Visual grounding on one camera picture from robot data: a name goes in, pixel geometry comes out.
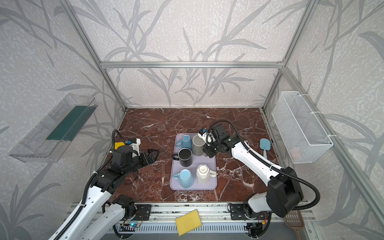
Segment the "grey mug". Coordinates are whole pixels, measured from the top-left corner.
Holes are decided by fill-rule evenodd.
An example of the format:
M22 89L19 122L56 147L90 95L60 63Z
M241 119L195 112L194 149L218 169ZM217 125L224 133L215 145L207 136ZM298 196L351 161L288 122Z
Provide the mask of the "grey mug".
M204 152L204 146L206 145L205 141L199 137L199 135L196 135L192 139L193 141L193 149L192 152L195 156L201 157L201 156L207 156L207 154Z

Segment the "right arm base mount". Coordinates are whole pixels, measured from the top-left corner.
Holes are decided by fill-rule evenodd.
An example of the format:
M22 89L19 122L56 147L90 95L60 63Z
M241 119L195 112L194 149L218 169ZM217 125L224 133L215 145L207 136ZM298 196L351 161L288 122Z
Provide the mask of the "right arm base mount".
M240 220L267 220L268 219L268 214L266 212L259 212L255 213L253 212L250 208L245 207L244 204L234 204L234 203L229 203L227 205L227 209L231 215L231 220L234 221L240 221Z

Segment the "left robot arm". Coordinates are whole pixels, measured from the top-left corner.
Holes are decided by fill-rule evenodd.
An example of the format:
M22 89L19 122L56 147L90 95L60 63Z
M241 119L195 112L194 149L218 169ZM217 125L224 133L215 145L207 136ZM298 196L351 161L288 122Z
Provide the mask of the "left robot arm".
M92 219L127 175L156 162L160 152L149 149L139 152L138 144L123 145L113 150L109 167L93 173L83 192L81 202L50 237L52 240L99 240L122 219L136 215L135 202L127 196L118 197L94 223Z

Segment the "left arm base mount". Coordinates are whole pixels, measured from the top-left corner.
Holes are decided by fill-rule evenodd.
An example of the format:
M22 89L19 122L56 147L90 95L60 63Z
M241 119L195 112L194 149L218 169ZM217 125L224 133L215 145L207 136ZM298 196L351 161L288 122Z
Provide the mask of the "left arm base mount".
M152 210L151 204L135 204L135 207L129 210L128 221L148 221Z

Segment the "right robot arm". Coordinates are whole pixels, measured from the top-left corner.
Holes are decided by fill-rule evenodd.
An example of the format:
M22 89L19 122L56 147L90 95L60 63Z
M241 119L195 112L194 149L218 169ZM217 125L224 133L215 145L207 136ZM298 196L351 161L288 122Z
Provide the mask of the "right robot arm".
M209 158L226 153L246 165L266 185L265 193L254 194L243 202L247 218L254 219L261 212L284 218L291 211L310 209L320 202L321 193L314 185L299 178L291 167L283 168L257 153L239 132L230 135L220 121L200 129L198 137L204 141L203 151Z

